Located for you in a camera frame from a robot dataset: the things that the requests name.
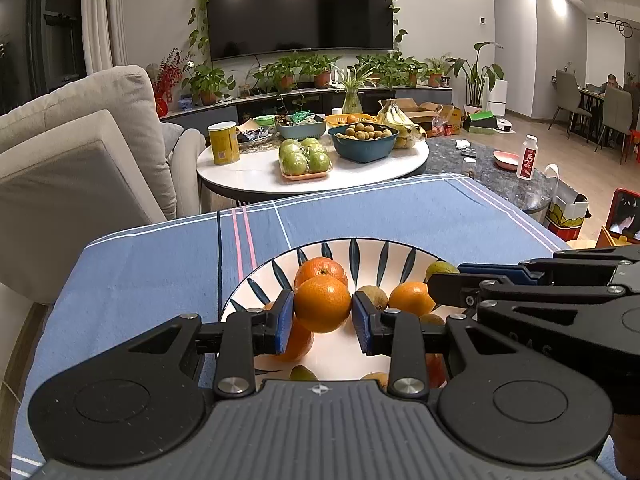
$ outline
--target black marble table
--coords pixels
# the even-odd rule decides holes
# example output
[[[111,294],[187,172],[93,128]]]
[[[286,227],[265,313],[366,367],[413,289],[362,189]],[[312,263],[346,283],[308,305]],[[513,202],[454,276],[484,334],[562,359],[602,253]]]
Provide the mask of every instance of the black marble table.
[[[464,135],[460,135],[427,139],[429,158],[423,173],[460,173],[463,157],[460,155],[460,150],[456,149],[456,140],[464,138]],[[496,148],[471,140],[469,142],[478,154],[476,158],[477,182],[487,186],[495,194],[526,214],[533,215],[547,208],[555,195],[557,179],[547,178],[539,170],[534,170],[531,180],[517,178],[515,171],[503,170],[496,165],[494,162]]]

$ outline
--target yellow can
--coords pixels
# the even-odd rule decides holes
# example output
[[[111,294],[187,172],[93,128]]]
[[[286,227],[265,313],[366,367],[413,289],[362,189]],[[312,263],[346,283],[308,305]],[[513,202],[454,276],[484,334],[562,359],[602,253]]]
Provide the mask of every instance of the yellow can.
[[[229,164],[240,159],[236,123],[226,121],[208,127],[215,164]]]

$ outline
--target pink dish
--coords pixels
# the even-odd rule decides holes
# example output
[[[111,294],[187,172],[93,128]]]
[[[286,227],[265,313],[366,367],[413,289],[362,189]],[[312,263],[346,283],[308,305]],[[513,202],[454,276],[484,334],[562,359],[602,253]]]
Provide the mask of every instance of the pink dish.
[[[495,163],[504,170],[516,171],[519,158],[515,153],[494,152]]]

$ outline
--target white curtain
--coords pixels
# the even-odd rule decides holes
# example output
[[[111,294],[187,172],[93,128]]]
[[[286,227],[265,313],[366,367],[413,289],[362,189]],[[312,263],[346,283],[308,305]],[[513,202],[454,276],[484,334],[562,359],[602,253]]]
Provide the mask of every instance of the white curtain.
[[[122,0],[82,0],[82,44],[88,74],[127,63]]]

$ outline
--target white bottle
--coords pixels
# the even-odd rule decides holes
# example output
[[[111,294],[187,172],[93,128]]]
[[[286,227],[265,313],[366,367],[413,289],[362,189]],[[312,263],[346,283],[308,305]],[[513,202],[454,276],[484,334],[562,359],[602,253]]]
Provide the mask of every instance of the white bottle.
[[[536,155],[538,154],[538,139],[533,135],[528,135],[522,143],[520,150],[520,160],[516,176],[523,180],[531,180],[533,177],[533,169],[536,165]]]

